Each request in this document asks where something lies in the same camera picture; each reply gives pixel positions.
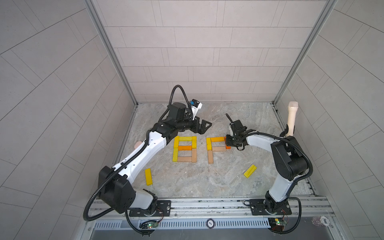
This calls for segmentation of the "amber orange block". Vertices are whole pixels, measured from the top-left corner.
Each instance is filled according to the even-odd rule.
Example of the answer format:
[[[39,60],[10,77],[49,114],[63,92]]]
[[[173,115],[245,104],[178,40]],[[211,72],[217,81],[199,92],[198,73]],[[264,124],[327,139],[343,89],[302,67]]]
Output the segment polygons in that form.
[[[212,143],[215,143],[215,142],[224,142],[226,140],[225,137],[214,137],[214,138],[211,138],[211,142]]]

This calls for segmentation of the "tan wood block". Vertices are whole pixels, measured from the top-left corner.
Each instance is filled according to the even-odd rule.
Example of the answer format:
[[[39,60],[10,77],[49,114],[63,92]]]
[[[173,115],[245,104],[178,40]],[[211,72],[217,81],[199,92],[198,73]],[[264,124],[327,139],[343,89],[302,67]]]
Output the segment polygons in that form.
[[[192,149],[192,163],[197,162],[197,149]]]
[[[208,162],[209,162],[209,164],[213,164],[214,163],[213,151],[212,150],[208,150]]]
[[[191,163],[192,157],[178,157],[177,162],[178,163]]]
[[[226,147],[220,146],[220,147],[212,147],[213,152],[225,152],[227,150]]]

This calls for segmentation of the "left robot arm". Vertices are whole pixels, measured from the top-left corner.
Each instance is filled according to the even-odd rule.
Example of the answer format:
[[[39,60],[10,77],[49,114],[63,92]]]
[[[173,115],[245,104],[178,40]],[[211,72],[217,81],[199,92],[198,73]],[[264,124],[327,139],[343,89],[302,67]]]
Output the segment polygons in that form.
[[[142,209],[152,215],[156,211],[157,196],[150,191],[135,190],[132,183],[146,164],[177,137],[178,133],[190,130],[202,135],[212,126],[212,123],[197,117],[202,106],[197,100],[190,101],[188,105],[170,104],[165,111],[167,117],[147,131],[146,139],[128,157],[112,168],[102,168],[99,173],[99,187],[87,202],[83,219],[90,222],[112,211],[122,214],[131,209]],[[110,208],[89,216],[91,205],[97,197]]]

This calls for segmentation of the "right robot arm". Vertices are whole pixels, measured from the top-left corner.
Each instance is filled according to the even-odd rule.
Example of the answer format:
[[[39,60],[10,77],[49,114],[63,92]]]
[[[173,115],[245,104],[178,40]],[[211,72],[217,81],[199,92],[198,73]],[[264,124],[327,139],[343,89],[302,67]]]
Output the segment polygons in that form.
[[[291,135],[294,125],[286,125],[285,130],[277,137],[271,134],[262,133],[253,129],[247,129],[240,120],[233,121],[229,115],[230,128],[232,135],[226,135],[226,145],[236,147],[243,151],[245,146],[253,146],[264,149],[273,154],[275,167],[278,175],[273,186],[266,192],[264,200],[246,200],[244,205],[250,207],[253,215],[282,214],[287,216],[289,203],[288,200],[296,200],[299,205],[297,222],[289,230],[284,230],[281,225],[283,220],[277,219],[270,231],[274,234],[289,234],[293,232],[302,216],[301,200],[297,197],[291,197],[293,188],[299,181],[309,178],[313,173],[313,165],[309,157],[302,150],[296,138]]]

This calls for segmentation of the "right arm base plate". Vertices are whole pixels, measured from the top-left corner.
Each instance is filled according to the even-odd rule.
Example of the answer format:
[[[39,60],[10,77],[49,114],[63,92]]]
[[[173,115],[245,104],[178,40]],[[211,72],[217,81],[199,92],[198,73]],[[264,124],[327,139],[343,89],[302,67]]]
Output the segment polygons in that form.
[[[249,205],[253,216],[291,215],[292,210],[288,200],[276,203],[273,199],[251,199]]]

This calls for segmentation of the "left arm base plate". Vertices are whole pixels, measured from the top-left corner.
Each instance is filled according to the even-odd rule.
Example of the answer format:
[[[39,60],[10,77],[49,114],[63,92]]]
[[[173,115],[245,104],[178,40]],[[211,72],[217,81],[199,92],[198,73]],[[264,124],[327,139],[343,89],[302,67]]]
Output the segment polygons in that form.
[[[130,209],[130,217],[169,217],[171,210],[170,200],[157,200],[147,209]]]

